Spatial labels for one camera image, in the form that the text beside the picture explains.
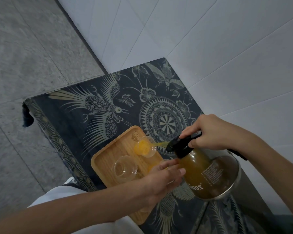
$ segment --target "white wall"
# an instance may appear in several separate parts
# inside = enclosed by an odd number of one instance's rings
[[[111,73],[166,57],[205,114],[293,162],[293,0],[59,0]],[[242,167],[272,212],[290,213]]]

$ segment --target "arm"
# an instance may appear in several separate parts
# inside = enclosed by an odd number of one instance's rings
[[[258,136],[215,115],[199,116],[181,133],[180,138],[198,130],[202,131],[202,136],[192,140],[190,147],[238,151],[262,174],[293,213],[293,163]]]
[[[185,170],[177,169],[176,164],[175,159],[165,161],[152,169],[156,171],[140,180],[32,206],[1,220],[0,233],[69,234],[154,206],[181,183]],[[162,169],[168,166],[175,169]]]

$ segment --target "brand logo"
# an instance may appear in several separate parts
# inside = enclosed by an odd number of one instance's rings
[[[199,186],[191,186],[189,184],[189,187],[190,187],[191,190],[203,190],[203,187],[201,185],[202,185],[202,183],[200,183]]]

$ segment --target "kettle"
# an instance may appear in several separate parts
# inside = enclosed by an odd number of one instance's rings
[[[241,166],[229,153],[190,148],[188,143],[201,135],[176,137],[168,143],[166,150],[174,152],[180,168],[186,169],[184,180],[196,197],[205,201],[222,199],[238,185]],[[228,150],[247,160],[237,151]]]

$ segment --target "black lid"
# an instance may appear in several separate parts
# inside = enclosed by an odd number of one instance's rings
[[[190,148],[188,146],[188,143],[191,140],[200,137],[201,135],[202,134],[199,134],[194,137],[189,135],[183,139],[180,139],[179,136],[177,136],[176,138],[174,138],[172,141],[169,142],[169,144],[166,147],[166,150],[167,150],[167,152],[175,152],[177,157],[181,159],[181,158],[187,156],[188,153],[190,153],[193,150],[193,148]]]

